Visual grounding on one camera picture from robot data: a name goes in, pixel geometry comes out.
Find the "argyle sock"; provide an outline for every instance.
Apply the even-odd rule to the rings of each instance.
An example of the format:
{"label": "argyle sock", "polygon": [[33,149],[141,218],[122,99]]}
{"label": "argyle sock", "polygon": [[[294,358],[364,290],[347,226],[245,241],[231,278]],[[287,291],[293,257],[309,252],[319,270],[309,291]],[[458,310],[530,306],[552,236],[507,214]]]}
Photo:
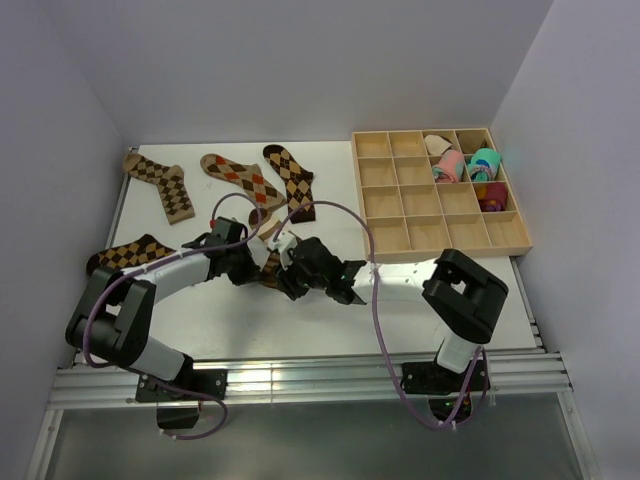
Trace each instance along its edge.
{"label": "argyle sock", "polygon": [[[267,145],[264,147],[262,155],[269,162],[271,168],[284,180],[289,213],[301,204],[313,201],[311,194],[313,172],[302,168],[289,151],[281,145]],[[291,223],[313,222],[315,219],[315,206],[310,205],[291,217]]]}
{"label": "argyle sock", "polygon": [[200,159],[200,166],[207,175],[238,185],[262,208],[274,211],[285,203],[282,194],[264,178],[256,164],[242,165],[210,153]]}
{"label": "argyle sock", "polygon": [[167,167],[140,154],[130,153],[124,158],[122,167],[133,178],[157,187],[169,225],[195,216],[184,186],[184,172],[178,165]]}
{"label": "argyle sock", "polygon": [[102,252],[91,255],[87,261],[86,270],[87,274],[91,275],[100,266],[117,270],[137,267],[143,263],[149,263],[158,258],[171,255],[174,252],[175,250],[165,247],[152,235],[145,234],[135,242],[107,248]]}
{"label": "argyle sock", "polygon": [[[280,227],[282,222],[264,208],[260,209],[260,214],[262,215],[262,222],[260,223],[257,236],[260,240],[267,243],[272,235],[276,233],[276,230]],[[249,227],[251,227],[251,230],[255,230],[257,226],[258,213],[254,208],[249,214]],[[278,288],[275,276],[275,267],[278,265],[280,265],[280,254],[278,252],[271,252],[267,259],[267,263],[264,264],[264,267],[262,267],[262,271],[260,272],[260,283],[262,285],[269,288]]]}

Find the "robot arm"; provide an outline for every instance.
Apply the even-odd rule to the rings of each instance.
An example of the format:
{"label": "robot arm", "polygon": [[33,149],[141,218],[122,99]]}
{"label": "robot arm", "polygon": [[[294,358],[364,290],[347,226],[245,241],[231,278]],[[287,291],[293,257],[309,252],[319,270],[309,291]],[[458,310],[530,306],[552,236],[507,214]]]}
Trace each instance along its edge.
{"label": "robot arm", "polygon": [[[199,249],[240,241],[244,226],[218,218],[210,233],[184,248]],[[273,250],[281,255],[276,269],[278,289],[295,300],[309,289],[322,289],[345,305],[372,301],[373,265],[364,260],[341,261],[322,242],[311,237],[299,241],[284,232]],[[183,256],[185,250],[174,254]],[[242,247],[188,256],[122,283],[107,299],[90,332],[91,354],[121,368],[149,374],[186,390],[202,391],[202,378],[193,369],[193,359],[149,336],[153,305],[190,285],[226,274],[235,285],[258,280],[259,267],[249,248]],[[508,289],[490,272],[457,250],[445,250],[435,260],[377,267],[379,299],[426,301],[449,327],[436,363],[453,374],[467,369],[476,347],[491,340]],[[67,327],[66,340],[82,348],[82,337],[90,310],[97,298],[123,272],[102,267],[92,275]],[[459,291],[455,285],[464,282]]]}
{"label": "robot arm", "polygon": [[[341,262],[316,237],[299,243],[283,232],[270,242],[281,252],[278,288],[295,300],[310,288],[324,289],[343,304],[368,304],[373,297],[373,264]],[[456,374],[464,372],[478,345],[489,343],[508,288],[499,278],[458,250],[445,250],[433,260],[382,264],[378,300],[424,302],[449,327],[436,363]],[[464,283],[464,288],[455,286]]]}

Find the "colorful sock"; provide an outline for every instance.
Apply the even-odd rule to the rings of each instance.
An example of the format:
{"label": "colorful sock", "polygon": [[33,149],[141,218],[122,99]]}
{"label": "colorful sock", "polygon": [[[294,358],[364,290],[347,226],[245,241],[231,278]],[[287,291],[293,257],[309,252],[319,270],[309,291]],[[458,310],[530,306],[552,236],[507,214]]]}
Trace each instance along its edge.
{"label": "colorful sock", "polygon": [[503,212],[507,209],[507,187],[504,183],[488,183],[476,190],[480,210],[483,212]]}
{"label": "colorful sock", "polygon": [[478,150],[469,163],[469,176],[472,182],[491,182],[498,174],[502,155],[491,148]]}
{"label": "colorful sock", "polygon": [[137,267],[158,258],[171,255],[175,250],[165,247],[152,235],[145,234],[135,242],[111,247],[91,255],[87,261],[87,274],[91,275],[98,267],[111,267],[117,270]]}
{"label": "colorful sock", "polygon": [[137,153],[124,157],[125,173],[155,185],[169,225],[195,216],[191,199],[184,186],[184,172],[178,165],[166,167]]}
{"label": "colorful sock", "polygon": [[[313,201],[311,182],[313,173],[302,168],[288,150],[280,145],[267,145],[262,151],[265,160],[284,180],[287,190],[287,208],[289,213],[303,203]],[[291,218],[291,223],[313,222],[316,219],[315,206],[300,210]]]}
{"label": "colorful sock", "polygon": [[200,166],[210,177],[241,187],[262,208],[274,211],[285,203],[282,194],[264,178],[258,165],[241,165],[210,153],[200,159]]}
{"label": "colorful sock", "polygon": [[464,156],[457,150],[449,150],[431,171],[436,183],[457,183],[464,171]]}

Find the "rolled sock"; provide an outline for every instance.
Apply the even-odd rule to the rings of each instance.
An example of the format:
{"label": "rolled sock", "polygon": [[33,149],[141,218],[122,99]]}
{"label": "rolled sock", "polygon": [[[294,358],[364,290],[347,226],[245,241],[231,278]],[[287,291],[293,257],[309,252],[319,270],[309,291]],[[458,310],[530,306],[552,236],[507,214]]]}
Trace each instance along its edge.
{"label": "rolled sock", "polygon": [[503,183],[490,183],[476,191],[480,210],[504,212],[507,209],[507,187]]}
{"label": "rolled sock", "polygon": [[429,155],[442,155],[452,147],[451,142],[440,135],[427,135],[424,137],[424,146],[427,147]]}
{"label": "rolled sock", "polygon": [[498,174],[502,155],[491,148],[481,148],[471,158],[469,176],[472,182],[491,182]]}
{"label": "rolled sock", "polygon": [[449,150],[431,171],[436,183],[457,183],[464,171],[464,156],[457,150]]}

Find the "purple cable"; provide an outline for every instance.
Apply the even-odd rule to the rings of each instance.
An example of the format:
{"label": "purple cable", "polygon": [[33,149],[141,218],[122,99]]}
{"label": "purple cable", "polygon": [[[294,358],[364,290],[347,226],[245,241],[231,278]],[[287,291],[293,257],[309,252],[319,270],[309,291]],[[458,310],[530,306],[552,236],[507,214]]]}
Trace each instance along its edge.
{"label": "purple cable", "polygon": [[371,231],[371,229],[369,228],[369,226],[365,223],[364,220],[362,220],[362,218],[360,218],[359,215],[357,215],[356,213],[354,213],[352,210],[350,210],[349,208],[345,207],[344,205],[340,205],[339,203],[335,203],[335,202],[330,202],[327,200],[315,200],[313,202],[308,202],[308,203],[304,203],[302,205],[300,205],[298,208],[296,208],[295,210],[291,211],[289,213],[289,215],[287,215],[287,217],[282,221],[282,224],[280,225],[280,227],[278,228],[278,230],[276,231],[275,235],[274,235],[274,240],[277,240],[278,236],[280,235],[280,232],[282,232],[282,229],[284,228],[284,226],[286,225],[286,223],[291,220],[291,217],[293,217],[296,213],[298,213],[300,210],[302,210],[303,208],[310,206],[310,205],[329,205],[331,207],[336,207],[339,208],[340,210],[343,210],[345,212],[347,212],[349,215],[351,215],[353,218],[355,218],[358,223],[360,223],[360,225],[362,225],[362,228],[364,228],[365,232],[367,232],[367,236],[369,237],[369,249],[371,251],[371,263],[373,264],[373,295],[371,298],[371,311],[373,314],[373,326],[375,328],[376,331],[376,337],[378,339],[378,345],[380,345],[380,352],[382,353],[382,358],[384,360],[385,366],[387,367],[387,370],[389,372],[389,376],[391,377],[391,382],[393,383],[393,386],[396,390],[396,393],[398,394],[398,396],[400,397],[400,401],[402,402],[402,404],[405,406],[405,408],[409,411],[409,413],[411,413],[411,415],[413,415],[415,417],[415,419],[424,427],[431,429],[431,430],[442,430],[446,427],[448,427],[449,425],[452,425],[452,422],[454,421],[456,415],[458,414],[458,411],[460,410],[460,406],[462,405],[462,402],[464,400],[467,388],[469,387],[469,382],[471,381],[471,375],[473,374],[473,370],[478,362],[478,357],[480,356],[480,354],[482,353],[482,358],[484,359],[484,388],[482,391],[482,397],[480,398],[480,402],[478,404],[478,406],[471,412],[471,415],[469,415],[469,417],[465,420],[463,420],[462,422],[456,423],[457,425],[462,425],[463,423],[466,423],[467,421],[471,420],[471,418],[473,417],[473,415],[475,414],[475,412],[482,406],[482,404],[484,403],[485,397],[487,395],[487,390],[489,388],[489,372],[488,372],[488,366],[487,366],[487,355],[486,352],[484,350],[483,347],[478,347],[475,351],[475,354],[473,356],[473,360],[471,361],[471,364],[469,365],[469,367],[467,368],[467,374],[465,375],[464,381],[462,383],[462,388],[460,389],[460,394],[458,395],[458,398],[456,400],[456,403],[453,407],[453,410],[451,411],[451,413],[449,414],[449,416],[447,417],[447,419],[444,422],[440,422],[438,419],[436,419],[433,414],[431,414],[431,420],[427,420],[427,418],[423,417],[418,411],[417,409],[414,407],[414,405],[411,403],[411,401],[409,400],[409,398],[407,397],[407,395],[404,393],[404,390],[402,390],[402,386],[400,385],[400,380],[398,380],[398,377],[396,376],[396,372],[393,368],[393,363],[391,361],[391,357],[389,355],[389,352],[387,351],[387,346],[385,344],[384,341],[384,337],[382,335],[382,328],[380,326],[380,318],[378,316],[378,290],[380,287],[380,273],[378,272],[378,269],[376,267],[376,263],[375,263],[375,242],[374,242],[374,238],[373,238],[373,232]]}
{"label": "purple cable", "polygon": [[[139,268],[137,270],[129,272],[129,273],[119,277],[118,279],[116,279],[116,281],[114,281],[111,285],[109,285],[105,289],[105,291],[102,292],[102,294],[98,297],[98,300],[96,301],[95,305],[91,309],[91,312],[89,313],[89,318],[87,318],[87,324],[84,327],[84,333],[82,335],[82,353],[83,353],[84,359],[86,360],[88,365],[90,365],[93,368],[104,368],[104,367],[108,367],[108,366],[111,365],[109,362],[96,363],[91,358],[91,354],[89,353],[90,352],[90,343],[91,343],[91,328],[93,327],[93,322],[95,321],[96,316],[98,315],[98,312],[100,311],[102,306],[107,301],[107,298],[109,298],[109,295],[111,295],[111,293],[116,288],[118,288],[118,286],[120,286],[123,282],[126,282],[128,279],[133,278],[133,277],[135,277],[137,275],[140,275],[141,273],[150,272],[150,271],[156,270],[156,269],[158,269],[160,267],[163,267],[165,265],[168,265],[170,263],[176,262],[176,261],[180,260],[183,257],[190,257],[192,255],[199,255],[199,254],[202,254],[202,253],[211,253],[211,252],[216,252],[216,251],[219,251],[219,250],[227,250],[229,248],[236,248],[236,247],[242,246],[242,245],[248,243],[252,238],[254,238],[258,234],[259,225],[262,223],[262,214],[260,213],[260,207],[258,206],[258,204],[252,198],[248,197],[247,195],[243,195],[241,193],[229,193],[227,195],[224,195],[220,200],[218,200],[218,202],[216,203],[216,205],[213,208],[213,216],[214,216],[214,218],[215,218],[216,212],[218,211],[218,207],[222,204],[223,201],[225,201],[226,199],[228,199],[230,197],[246,198],[247,200],[249,200],[253,204],[253,206],[256,208],[256,210],[258,212],[258,227],[256,227],[256,229],[253,230],[248,237],[244,238],[243,240],[241,240],[239,242],[232,243],[232,244],[229,244],[229,245],[217,245],[215,247],[207,247],[207,248],[199,248],[199,249],[189,250],[189,251],[185,252],[182,256],[173,255],[171,257],[163,258],[163,259],[158,260],[157,262],[153,263],[148,268]],[[223,409],[222,420],[214,428],[212,428],[211,430],[208,430],[208,431],[206,431],[204,433],[200,433],[198,435],[192,435],[192,436],[190,436],[190,435],[170,435],[170,436],[172,436],[172,437],[175,436],[179,440],[197,440],[199,438],[204,438],[204,437],[207,437],[207,436],[217,432],[222,427],[222,425],[224,424],[225,420],[227,419],[227,415],[228,415],[227,406],[221,400],[218,400],[217,398],[214,398],[214,397],[211,397],[209,395],[205,395],[205,394],[202,394],[202,393],[199,393],[199,392],[192,392],[192,391],[189,391],[189,390],[180,389],[178,387],[173,387],[173,386],[168,385],[168,384],[164,383],[163,381],[155,379],[155,378],[153,378],[152,381],[156,382],[162,388],[166,388],[167,390],[171,390],[171,391],[174,391],[176,393],[181,393],[183,395],[189,395],[189,396],[192,396],[194,398],[201,398],[203,400],[214,401],[214,402],[218,403],[218,405],[220,405],[222,407],[222,409]]]}

